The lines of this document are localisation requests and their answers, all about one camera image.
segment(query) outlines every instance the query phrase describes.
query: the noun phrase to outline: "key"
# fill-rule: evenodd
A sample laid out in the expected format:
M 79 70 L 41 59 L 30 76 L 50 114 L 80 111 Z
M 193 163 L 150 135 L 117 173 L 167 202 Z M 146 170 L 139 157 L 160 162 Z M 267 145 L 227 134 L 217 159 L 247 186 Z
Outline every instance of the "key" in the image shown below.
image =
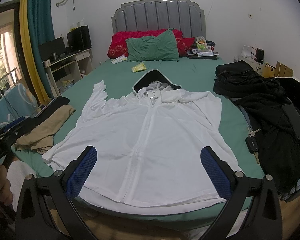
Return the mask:
M 260 165 L 259 156 L 258 156 L 259 148 L 258 148 L 257 140 L 254 137 L 249 136 L 246 138 L 246 144 L 249 152 L 255 156 L 257 164 Z
M 254 152 L 253 154 L 254 154 L 254 156 L 255 156 L 255 158 L 256 158 L 257 164 L 260 165 L 258 152 Z
M 252 129 L 248 126 L 248 135 L 249 137 L 254 137 L 256 135 L 257 132 L 259 132 L 261 130 L 261 128 L 259 128 L 256 131 L 252 131 Z

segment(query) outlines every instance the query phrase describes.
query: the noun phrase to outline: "window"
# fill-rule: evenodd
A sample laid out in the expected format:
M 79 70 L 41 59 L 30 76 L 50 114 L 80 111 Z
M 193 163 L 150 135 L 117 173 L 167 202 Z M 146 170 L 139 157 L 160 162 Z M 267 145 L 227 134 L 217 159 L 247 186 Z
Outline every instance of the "window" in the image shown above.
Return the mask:
M 10 9 L 0 13 L 0 94 L 21 80 L 14 39 L 14 9 Z

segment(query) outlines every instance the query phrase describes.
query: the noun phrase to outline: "green pillow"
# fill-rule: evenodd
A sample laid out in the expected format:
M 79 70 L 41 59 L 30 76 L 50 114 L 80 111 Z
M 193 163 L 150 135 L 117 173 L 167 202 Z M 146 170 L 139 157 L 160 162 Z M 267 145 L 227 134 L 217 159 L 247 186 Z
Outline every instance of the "green pillow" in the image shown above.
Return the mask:
M 126 39 L 128 60 L 171 60 L 179 61 L 176 38 L 171 29 L 159 36 L 146 36 L 141 38 Z

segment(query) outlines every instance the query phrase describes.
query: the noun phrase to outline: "red pillow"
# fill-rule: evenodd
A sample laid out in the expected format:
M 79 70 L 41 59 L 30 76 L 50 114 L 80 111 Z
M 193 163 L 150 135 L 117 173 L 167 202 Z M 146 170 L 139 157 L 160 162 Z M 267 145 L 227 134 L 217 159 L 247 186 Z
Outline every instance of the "red pillow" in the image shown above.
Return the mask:
M 163 33 L 167 29 L 161 29 L 157 31 L 146 31 L 146 32 L 117 32 L 115 35 L 112 36 L 112 41 L 108 50 L 108 57 L 111 59 L 120 57 L 122 54 L 124 54 L 126 57 L 128 57 L 128 49 L 127 49 L 127 43 L 126 39 L 129 38 L 141 38 L 144 36 L 155 36 L 157 37 L 159 34 Z M 185 38 L 186 41 L 183 44 L 182 39 L 182 31 L 173 30 L 173 34 L 176 37 L 177 41 L 177 47 L 178 52 L 181 57 L 186 56 L 186 50 L 185 48 L 188 48 L 192 45 L 194 38 Z
M 179 38 L 176 38 L 177 40 L 177 47 L 178 47 L 178 52 L 180 57 L 185 57 L 187 56 L 187 51 L 190 50 L 192 44 L 194 43 L 195 37 L 192 38 L 181 38 L 179 41 Z

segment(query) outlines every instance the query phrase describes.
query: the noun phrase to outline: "clothing tag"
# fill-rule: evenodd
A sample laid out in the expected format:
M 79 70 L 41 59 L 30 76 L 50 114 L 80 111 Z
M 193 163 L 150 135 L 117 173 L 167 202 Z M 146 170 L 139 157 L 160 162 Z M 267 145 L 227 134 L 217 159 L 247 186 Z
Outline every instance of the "clothing tag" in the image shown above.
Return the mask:
M 148 98 L 158 98 L 161 95 L 159 89 L 149 90 L 147 91 L 147 94 L 148 94 Z

